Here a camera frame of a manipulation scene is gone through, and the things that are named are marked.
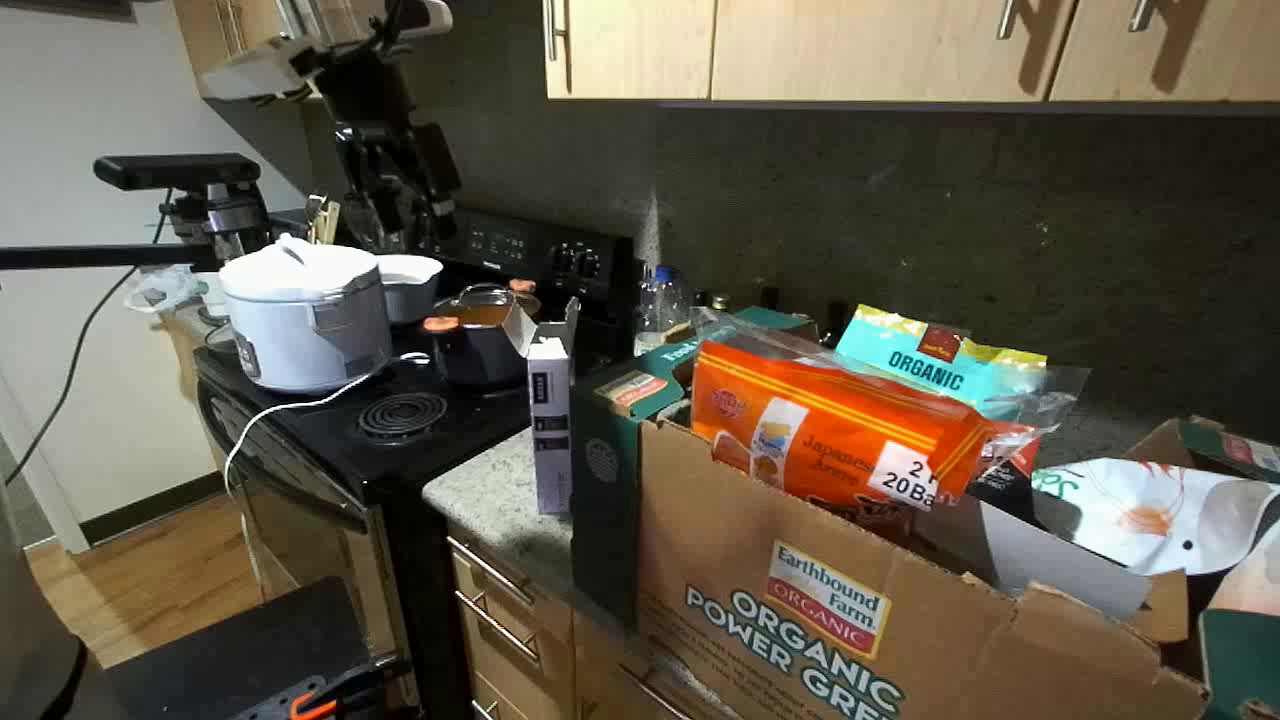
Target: cardboard box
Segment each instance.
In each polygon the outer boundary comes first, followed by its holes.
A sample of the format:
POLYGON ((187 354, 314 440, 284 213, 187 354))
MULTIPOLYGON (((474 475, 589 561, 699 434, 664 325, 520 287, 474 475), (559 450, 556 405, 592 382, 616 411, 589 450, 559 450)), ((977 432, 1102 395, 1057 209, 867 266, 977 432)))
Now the cardboard box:
MULTIPOLYGON (((767 307, 732 314, 780 332, 806 328, 767 307)), ((694 346, 699 341, 661 344, 573 389, 573 578, 624 629, 634 622, 639 427, 685 405, 694 346)))
POLYGON ((1052 589, 1003 597, 643 425, 639 637, 738 715, 1199 715, 1199 682, 1052 589))

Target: drawer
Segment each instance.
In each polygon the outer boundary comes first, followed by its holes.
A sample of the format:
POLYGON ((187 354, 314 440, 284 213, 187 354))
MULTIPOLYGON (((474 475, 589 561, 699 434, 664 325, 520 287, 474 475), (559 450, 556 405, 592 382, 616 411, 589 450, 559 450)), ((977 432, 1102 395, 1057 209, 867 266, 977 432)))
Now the drawer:
POLYGON ((526 720, 488 676, 470 676, 470 692, 474 720, 526 720))
POLYGON ((485 543, 448 535, 454 589, 485 597, 488 608, 515 616, 541 637, 573 639, 573 610, 551 592, 536 589, 526 576, 512 573, 485 543))
POLYGON ((573 610, 536 582, 494 567, 474 543, 450 539, 450 550, 470 679, 485 676, 520 715, 567 715, 573 610))
POLYGON ((605 629, 575 622, 575 720, 714 720, 685 679, 646 664, 605 629))

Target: white wall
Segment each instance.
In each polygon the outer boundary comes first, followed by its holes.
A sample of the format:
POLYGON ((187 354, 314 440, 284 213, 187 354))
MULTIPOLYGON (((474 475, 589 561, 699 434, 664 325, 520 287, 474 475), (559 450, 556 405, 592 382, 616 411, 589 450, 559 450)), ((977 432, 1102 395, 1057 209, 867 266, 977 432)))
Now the white wall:
MULTIPOLYGON (((167 0, 136 2, 132 24, 0 7, 0 91, 0 247, 142 244, 164 191, 100 184, 97 156, 242 153, 263 163, 267 209, 296 209, 296 184, 309 184, 300 110, 211 110, 167 0)), ((0 271, 0 432, 14 457, 58 391, 82 313, 115 275, 0 271)), ((39 507, 75 548, 82 519, 202 473, 211 457, 167 334, 115 298, 87 334, 71 405, 25 473, 39 507)))

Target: snack package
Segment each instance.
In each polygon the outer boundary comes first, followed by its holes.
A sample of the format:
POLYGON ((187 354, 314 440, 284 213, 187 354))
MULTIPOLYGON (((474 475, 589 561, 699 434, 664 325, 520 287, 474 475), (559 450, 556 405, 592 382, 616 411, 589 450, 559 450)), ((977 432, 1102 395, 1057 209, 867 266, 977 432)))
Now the snack package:
POLYGON ((996 425, 948 395, 843 373, 800 341, 744 332, 699 346, 690 432, 714 460, 815 505, 931 507, 981 475, 996 425))
POLYGON ((850 373, 962 401, 992 418, 1011 418, 1021 401, 1037 395, 1047 376, 1047 354, 1041 352, 977 344, 948 325, 923 325, 871 305, 861 305, 847 319, 837 360, 850 373))
POLYGON ((1141 576, 1213 576, 1238 562, 1280 494, 1275 482, 1141 460, 1041 469, 1030 486, 1062 498, 1037 498, 1044 526, 1141 576))

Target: kitchen counter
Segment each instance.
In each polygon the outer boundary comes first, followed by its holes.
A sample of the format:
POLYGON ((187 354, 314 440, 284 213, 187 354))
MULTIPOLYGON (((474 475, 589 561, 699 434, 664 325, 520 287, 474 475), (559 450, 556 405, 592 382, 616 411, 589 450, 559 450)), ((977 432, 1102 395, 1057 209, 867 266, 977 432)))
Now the kitchen counter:
POLYGON ((526 427, 434 475, 422 498, 536 582, 582 603, 573 582, 573 525, 536 511, 526 427))
POLYGON ((197 346, 230 334, 230 325, 208 314, 202 305, 180 305, 154 314, 154 328, 171 341, 183 395, 197 401, 197 346))

